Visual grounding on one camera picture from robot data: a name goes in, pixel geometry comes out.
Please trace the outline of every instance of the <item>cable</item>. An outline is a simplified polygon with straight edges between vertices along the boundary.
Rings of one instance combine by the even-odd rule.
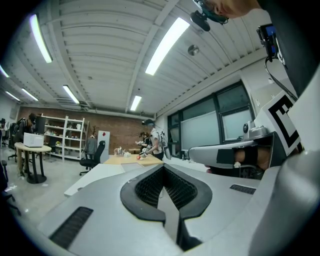
[[[268,61],[270,61],[269,56],[266,57],[265,62],[264,62],[264,68],[265,68],[266,72],[269,74],[269,76],[272,78],[272,80],[296,102],[298,100],[298,98],[291,91],[289,91],[282,83],[280,83],[272,74],[270,74],[268,67],[267,67]]]

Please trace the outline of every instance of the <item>backpack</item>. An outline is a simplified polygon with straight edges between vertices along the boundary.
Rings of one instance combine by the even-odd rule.
[[[19,131],[19,127],[20,127],[21,122],[24,122],[24,127],[27,126],[27,120],[24,117],[21,118],[18,122],[16,122],[16,124],[14,126],[14,129],[13,129],[14,134],[16,134]]]

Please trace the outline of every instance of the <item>window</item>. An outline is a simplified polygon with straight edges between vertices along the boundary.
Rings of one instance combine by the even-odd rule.
[[[188,158],[190,148],[239,141],[253,119],[247,91],[237,82],[168,116],[171,155]]]

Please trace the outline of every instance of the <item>black pants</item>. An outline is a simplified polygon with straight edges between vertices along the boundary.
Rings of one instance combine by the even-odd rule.
[[[164,152],[162,151],[161,153],[159,153],[159,154],[153,154],[153,156],[155,157],[155,158],[158,158],[159,160],[163,160],[164,159]]]

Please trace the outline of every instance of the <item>white table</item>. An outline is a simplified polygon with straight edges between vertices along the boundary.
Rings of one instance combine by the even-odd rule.
[[[138,163],[127,163],[127,164],[103,164],[99,163],[96,167],[94,167],[91,171],[85,174],[81,179],[79,179],[76,183],[74,183],[71,187],[68,188],[64,192],[65,197],[71,197],[75,193],[78,192],[79,189],[84,188],[88,184],[95,182],[97,180],[107,178],[110,176],[123,174],[125,172],[129,172],[131,170],[141,168]]]

